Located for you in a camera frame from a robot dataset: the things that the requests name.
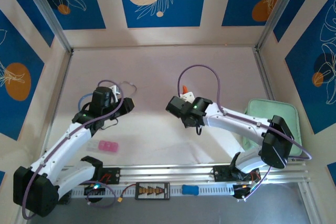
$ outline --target circuit board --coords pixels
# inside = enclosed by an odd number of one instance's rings
[[[135,199],[167,200],[170,198],[169,183],[138,182],[135,187]]]

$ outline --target red wire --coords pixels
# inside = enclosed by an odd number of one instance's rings
[[[257,172],[254,173],[258,176],[259,179],[261,179],[261,176]]]
[[[120,197],[122,197],[123,194],[125,193],[125,191],[126,191],[128,188],[130,188],[131,186],[136,186],[136,184],[132,184],[132,185],[129,185],[128,187],[126,187],[126,188],[122,191]]]
[[[99,182],[102,182],[103,179],[106,177],[106,175],[107,175],[107,174],[105,173],[104,176],[101,177],[101,179],[99,180]]]
[[[111,174],[109,174],[109,176],[107,177],[107,179],[105,180],[106,182],[105,182],[105,184],[108,184],[108,182],[109,182],[109,180],[110,180],[110,178],[111,178]]]

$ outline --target orange circle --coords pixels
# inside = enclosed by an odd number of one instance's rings
[[[71,10],[69,8],[69,6],[67,5],[64,5],[64,4],[60,4],[58,7],[57,7],[58,11],[60,13],[62,13],[63,15],[68,15],[70,14]]]
[[[27,99],[30,88],[31,78],[29,70],[22,63],[12,63],[5,71],[6,90],[10,97],[16,101],[24,101]]]
[[[313,84],[316,87],[320,87],[323,84],[323,74],[316,72],[312,78]]]
[[[252,10],[252,18],[257,22],[268,20],[277,0],[260,0]]]

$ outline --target cable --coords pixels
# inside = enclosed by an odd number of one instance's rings
[[[86,201],[88,202],[88,205],[89,205],[89,206],[91,206],[91,207],[97,207],[97,208],[109,208],[109,207],[112,207],[112,206],[114,205],[114,203],[116,203],[117,196],[116,196],[114,190],[113,190],[109,185],[104,184],[104,183],[99,182],[99,181],[94,181],[94,180],[88,180],[88,181],[85,181],[85,182],[82,183],[82,184],[98,184],[98,185],[100,185],[100,186],[103,186],[103,187],[109,189],[109,190],[112,192],[113,196],[114,196],[114,198],[113,198],[113,199],[114,199],[113,202],[112,202],[111,204],[109,204],[109,205],[106,205],[106,206],[100,206],[100,205],[97,205],[97,204],[92,204],[92,203],[89,201],[89,195],[90,195],[90,193],[91,193],[92,191],[94,191],[94,189],[93,189],[93,190],[91,190],[91,191],[88,193],[88,195],[86,196]]]
[[[212,73],[214,73],[214,75],[216,76],[217,78],[217,105],[218,105],[218,108],[219,110],[225,115],[225,116],[229,116],[231,118],[235,118],[235,119],[238,119],[238,120],[241,120],[241,121],[244,121],[244,122],[247,122],[247,123],[251,123],[251,124],[254,124],[254,125],[259,125],[259,122],[257,121],[253,121],[253,120],[250,120],[250,119],[247,119],[247,118],[243,118],[239,115],[234,115],[234,114],[231,114],[231,113],[228,113],[228,112],[224,112],[223,110],[223,107],[221,106],[221,102],[220,102],[220,88],[221,88],[221,85],[220,85],[220,79],[219,79],[219,76],[218,74],[216,73],[216,71],[207,66],[207,65],[203,65],[203,64],[196,64],[196,65],[191,65],[189,67],[187,67],[186,69],[184,69],[182,71],[182,73],[180,74],[179,76],[179,79],[177,81],[177,93],[178,93],[178,96],[180,96],[180,82],[181,82],[181,78],[182,78],[182,75],[184,74],[184,72],[186,72],[188,69],[191,69],[191,68],[194,68],[194,67],[204,67],[204,68],[207,68],[209,69]],[[301,146],[300,144],[298,144],[297,142],[295,142],[291,137],[283,134],[283,132],[273,128],[273,127],[270,127],[270,126],[267,126],[267,125],[264,125],[264,124],[260,124],[260,127],[263,127],[267,130],[270,130],[270,131],[273,131],[274,133],[280,135],[281,137],[283,137],[284,139],[288,140],[289,142],[291,142],[293,145],[299,147],[306,155],[307,157],[299,157],[299,156],[289,156],[289,158],[297,158],[297,159],[312,159],[312,156],[310,155],[310,153],[303,147]]]
[[[132,184],[132,185],[129,185],[127,186],[120,194],[119,198],[118,198],[118,202],[121,202],[122,201],[122,197],[124,196],[124,193],[126,192],[126,190],[132,186],[136,186],[136,184]]]
[[[261,179],[260,175],[257,172],[254,172],[259,179]]]
[[[202,133],[202,128],[201,127],[196,127],[196,134],[200,136]]]
[[[103,180],[105,179],[105,184],[107,184],[111,177],[112,177],[112,174],[105,173],[104,176],[101,177],[99,182],[103,182]]]
[[[119,85],[121,86],[121,85],[124,84],[124,83],[127,83],[128,85],[134,87],[134,91],[133,91],[133,93],[129,96],[130,98],[132,98],[132,97],[136,94],[136,92],[138,91],[138,88],[137,88],[136,85],[134,85],[132,82],[128,82],[128,81],[122,81],[122,82],[119,83]],[[81,111],[81,110],[82,110],[82,106],[81,106],[81,104],[82,104],[83,100],[84,100],[86,97],[90,97],[91,95],[93,95],[93,93],[85,94],[85,95],[83,95],[83,96],[79,99],[79,101],[78,101],[78,105],[77,105],[77,106],[78,106],[78,111]]]
[[[27,204],[28,193],[29,193],[29,191],[30,191],[30,188],[31,188],[31,186],[32,186],[32,184],[33,184],[34,179],[36,178],[37,174],[41,171],[41,169],[45,166],[46,162],[48,162],[49,159],[50,159],[50,158],[51,158],[51,157],[58,151],[58,149],[59,149],[59,148],[60,148],[60,147],[61,147],[67,140],[69,140],[70,137],[72,137],[76,132],[78,132],[80,129],[84,128],[84,127],[87,126],[88,124],[91,124],[91,123],[94,123],[94,122],[96,122],[96,121],[98,121],[98,120],[102,120],[102,119],[105,119],[105,118],[110,117],[111,115],[113,115],[114,113],[116,113],[116,112],[120,109],[120,107],[122,106],[122,104],[123,104],[123,102],[124,102],[124,93],[123,93],[122,89],[120,88],[120,86],[119,86],[117,83],[115,83],[115,82],[113,82],[113,81],[110,81],[110,80],[103,80],[103,81],[100,81],[100,82],[98,83],[98,86],[100,85],[100,83],[105,82],[105,81],[107,81],[107,82],[111,82],[111,83],[115,84],[115,85],[119,88],[119,90],[120,90],[120,95],[121,95],[120,103],[118,104],[118,106],[116,107],[116,109],[114,109],[114,110],[111,111],[110,113],[108,113],[108,114],[106,114],[106,115],[103,115],[103,116],[100,116],[100,117],[98,117],[98,118],[92,119],[92,120],[90,120],[90,121],[88,121],[88,122],[82,124],[81,126],[77,127],[76,129],[74,129],[72,132],[69,133],[69,138],[67,138],[67,136],[64,137],[64,138],[62,139],[62,141],[61,141],[58,145],[56,145],[56,147],[55,147],[54,149],[52,149],[52,151],[51,151],[51,152],[49,153],[49,155],[43,160],[43,162],[41,162],[41,164],[38,166],[38,168],[36,169],[36,171],[35,171],[34,174],[32,175],[30,181],[28,182],[28,185],[27,185],[27,187],[26,187],[26,190],[25,190],[25,193],[24,193],[24,196],[23,196],[23,201],[22,201],[22,216],[23,216],[24,219],[26,219],[26,220],[30,220],[33,216],[35,216],[35,214],[33,214],[33,215],[31,215],[31,216],[27,216],[27,214],[26,214],[26,204]]]
[[[105,128],[102,127],[100,129],[102,131],[104,131],[104,130],[108,129],[109,127],[116,126],[119,123],[119,120],[118,120],[118,118],[115,118],[115,120],[116,120],[116,123],[113,123],[112,125],[106,126]]]
[[[253,182],[254,181],[253,173],[250,173],[250,175],[251,175],[251,181]]]
[[[129,97],[132,98],[133,96],[135,96],[136,92],[138,91],[138,88],[132,82],[128,82],[128,81],[122,81],[122,82],[119,83],[119,85],[121,86],[124,83],[127,83],[128,85],[134,87],[134,91],[133,91],[133,93],[131,93],[131,95]]]
[[[261,181],[258,183],[258,185],[252,191],[250,191],[250,193],[244,198],[244,201],[247,200],[259,188],[259,186],[261,186],[261,184],[264,182],[264,180],[266,179],[267,175],[271,171],[271,168],[272,168],[271,166],[268,168],[268,171],[266,172],[266,174],[264,175],[264,177],[261,179]]]
[[[82,107],[81,107],[82,101],[83,101],[86,97],[90,97],[90,96],[92,96],[92,95],[93,95],[93,93],[85,94],[85,95],[83,95],[83,96],[79,99],[79,101],[78,101],[78,111],[81,111],[81,109],[82,109]]]

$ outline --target orange object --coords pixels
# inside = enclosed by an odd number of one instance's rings
[[[260,0],[252,10],[252,18],[257,22],[268,20],[277,0]]]
[[[189,92],[189,91],[188,91],[187,86],[183,85],[183,86],[182,86],[182,94],[186,94],[186,93],[188,93],[188,92]]]

